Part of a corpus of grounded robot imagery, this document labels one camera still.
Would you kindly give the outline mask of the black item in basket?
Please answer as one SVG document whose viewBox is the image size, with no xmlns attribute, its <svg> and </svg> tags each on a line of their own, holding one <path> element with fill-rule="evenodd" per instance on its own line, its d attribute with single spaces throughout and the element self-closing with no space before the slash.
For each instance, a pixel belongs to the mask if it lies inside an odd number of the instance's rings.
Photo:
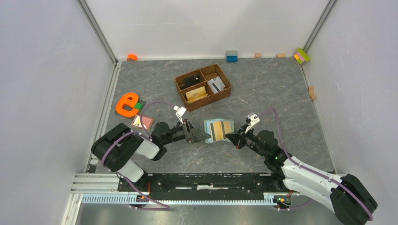
<svg viewBox="0 0 398 225">
<path fill-rule="evenodd" d="M 184 78 L 183 82 L 184 85 L 181 87 L 182 90 L 200 83 L 200 79 L 198 75 L 191 75 L 189 77 Z"/>
</svg>

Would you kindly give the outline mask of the pink square card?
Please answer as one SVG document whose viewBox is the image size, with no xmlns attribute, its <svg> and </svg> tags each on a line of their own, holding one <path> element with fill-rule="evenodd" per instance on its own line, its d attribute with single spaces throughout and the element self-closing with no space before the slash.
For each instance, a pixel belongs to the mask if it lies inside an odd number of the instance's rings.
<svg viewBox="0 0 398 225">
<path fill-rule="evenodd" d="M 136 115 L 131 123 L 133 127 L 142 128 L 149 130 L 153 124 L 154 119 L 150 117 L 143 116 L 141 118 L 140 115 Z"/>
</svg>

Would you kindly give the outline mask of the light blue card holder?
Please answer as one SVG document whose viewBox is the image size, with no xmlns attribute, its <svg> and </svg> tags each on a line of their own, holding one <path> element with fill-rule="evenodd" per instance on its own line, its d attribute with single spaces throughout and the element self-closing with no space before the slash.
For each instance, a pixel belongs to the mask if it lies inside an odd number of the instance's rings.
<svg viewBox="0 0 398 225">
<path fill-rule="evenodd" d="M 234 132 L 234 121 L 226 119 L 212 119 L 204 121 L 205 132 L 210 134 L 210 138 L 206 139 L 206 143 L 214 143 L 218 141 L 230 142 L 226 138 L 226 134 Z"/>
</svg>

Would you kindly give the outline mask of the blue grey lego stack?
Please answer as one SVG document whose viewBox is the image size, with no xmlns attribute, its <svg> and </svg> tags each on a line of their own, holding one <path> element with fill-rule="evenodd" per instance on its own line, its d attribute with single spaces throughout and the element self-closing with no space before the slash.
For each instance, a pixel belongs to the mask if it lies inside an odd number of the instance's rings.
<svg viewBox="0 0 398 225">
<path fill-rule="evenodd" d="M 238 61 L 238 51 L 237 50 L 227 50 L 225 53 L 226 62 L 234 63 Z"/>
</svg>

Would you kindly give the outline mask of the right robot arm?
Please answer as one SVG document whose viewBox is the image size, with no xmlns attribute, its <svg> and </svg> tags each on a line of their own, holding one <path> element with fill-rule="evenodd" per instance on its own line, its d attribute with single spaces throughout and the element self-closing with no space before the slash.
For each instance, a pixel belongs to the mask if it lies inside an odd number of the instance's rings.
<svg viewBox="0 0 398 225">
<path fill-rule="evenodd" d="M 344 225 L 364 225 L 373 220 L 378 204 L 356 176 L 329 173 L 300 161 L 278 145 L 271 131 L 254 135 L 252 130 L 242 127 L 226 138 L 237 149 L 248 147 L 264 158 L 272 172 L 274 190 L 304 194 L 331 210 Z"/>
</svg>

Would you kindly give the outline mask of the orange letter e toy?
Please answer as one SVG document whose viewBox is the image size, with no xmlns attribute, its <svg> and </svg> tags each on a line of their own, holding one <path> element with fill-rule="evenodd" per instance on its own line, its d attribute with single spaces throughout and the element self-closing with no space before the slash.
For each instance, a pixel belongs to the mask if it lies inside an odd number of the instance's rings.
<svg viewBox="0 0 398 225">
<path fill-rule="evenodd" d="M 116 104 L 116 112 L 126 118 L 133 118 L 138 114 L 138 109 L 135 105 L 138 103 L 139 97 L 134 92 L 124 94 L 119 102 Z"/>
</svg>

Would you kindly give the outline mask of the orange round cap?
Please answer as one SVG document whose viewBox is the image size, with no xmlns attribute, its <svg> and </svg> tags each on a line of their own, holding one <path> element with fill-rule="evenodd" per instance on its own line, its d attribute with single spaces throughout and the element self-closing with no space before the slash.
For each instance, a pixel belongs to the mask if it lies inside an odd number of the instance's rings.
<svg viewBox="0 0 398 225">
<path fill-rule="evenodd" d="M 137 61 L 138 57 L 134 54 L 128 54 L 126 60 L 127 61 Z"/>
</svg>

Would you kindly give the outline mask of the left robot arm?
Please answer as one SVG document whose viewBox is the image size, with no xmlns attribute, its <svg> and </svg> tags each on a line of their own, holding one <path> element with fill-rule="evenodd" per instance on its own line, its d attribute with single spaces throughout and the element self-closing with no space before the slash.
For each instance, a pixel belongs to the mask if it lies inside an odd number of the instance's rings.
<svg viewBox="0 0 398 225">
<path fill-rule="evenodd" d="M 104 167 L 127 178 L 136 191 L 142 191 L 147 186 L 147 173 L 131 159 L 135 153 L 158 161 L 167 152 L 166 144 L 182 140 L 194 144 L 209 139 L 211 135 L 184 119 L 172 128 L 166 122 L 158 122 L 151 137 L 144 137 L 126 124 L 120 123 L 96 140 L 91 152 Z"/>
</svg>

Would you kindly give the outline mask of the curved wooden arch block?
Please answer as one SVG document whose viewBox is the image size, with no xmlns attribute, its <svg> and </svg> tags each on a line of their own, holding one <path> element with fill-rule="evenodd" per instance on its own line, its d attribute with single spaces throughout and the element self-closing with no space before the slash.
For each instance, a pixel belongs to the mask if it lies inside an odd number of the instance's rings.
<svg viewBox="0 0 398 225">
<path fill-rule="evenodd" d="M 315 95 L 314 87 L 309 87 L 309 88 L 308 88 L 308 94 L 309 94 L 310 99 L 311 99 L 312 101 L 314 101 L 314 100 L 317 99 L 317 96 Z"/>
</svg>

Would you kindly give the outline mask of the green pink lego stack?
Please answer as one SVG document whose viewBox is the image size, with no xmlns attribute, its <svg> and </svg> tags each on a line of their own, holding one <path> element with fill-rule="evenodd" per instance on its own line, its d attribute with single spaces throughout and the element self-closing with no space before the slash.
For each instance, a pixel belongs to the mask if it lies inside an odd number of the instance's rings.
<svg viewBox="0 0 398 225">
<path fill-rule="evenodd" d="M 293 57 L 299 64 L 303 64 L 304 62 L 309 62 L 311 60 L 302 48 L 298 48 Z"/>
</svg>

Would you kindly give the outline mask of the gold credit card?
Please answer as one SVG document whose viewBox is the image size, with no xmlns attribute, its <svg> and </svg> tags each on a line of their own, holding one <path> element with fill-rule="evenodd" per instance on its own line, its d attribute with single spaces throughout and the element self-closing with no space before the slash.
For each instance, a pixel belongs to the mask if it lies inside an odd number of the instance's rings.
<svg viewBox="0 0 398 225">
<path fill-rule="evenodd" d="M 186 92 L 186 98 L 188 103 L 195 102 L 208 96 L 206 88 L 204 86 L 196 88 L 194 90 Z"/>
</svg>

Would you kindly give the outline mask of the white cards in basket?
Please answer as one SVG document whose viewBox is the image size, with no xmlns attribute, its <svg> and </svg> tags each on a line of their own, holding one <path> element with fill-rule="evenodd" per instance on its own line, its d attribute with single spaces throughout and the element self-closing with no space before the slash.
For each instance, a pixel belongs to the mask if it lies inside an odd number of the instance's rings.
<svg viewBox="0 0 398 225">
<path fill-rule="evenodd" d="M 214 94 L 223 91 L 226 88 L 224 82 L 219 76 L 211 78 L 207 83 Z"/>
</svg>

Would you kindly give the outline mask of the flat tan wooden block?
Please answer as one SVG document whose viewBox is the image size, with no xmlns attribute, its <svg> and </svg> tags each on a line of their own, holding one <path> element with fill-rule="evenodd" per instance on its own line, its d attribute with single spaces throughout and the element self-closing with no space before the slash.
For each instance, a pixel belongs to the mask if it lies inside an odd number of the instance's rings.
<svg viewBox="0 0 398 225">
<path fill-rule="evenodd" d="M 285 54 L 285 53 L 277 53 L 277 54 L 276 54 L 276 57 L 277 57 L 277 58 L 285 58 L 285 57 L 286 57 L 286 54 Z"/>
</svg>

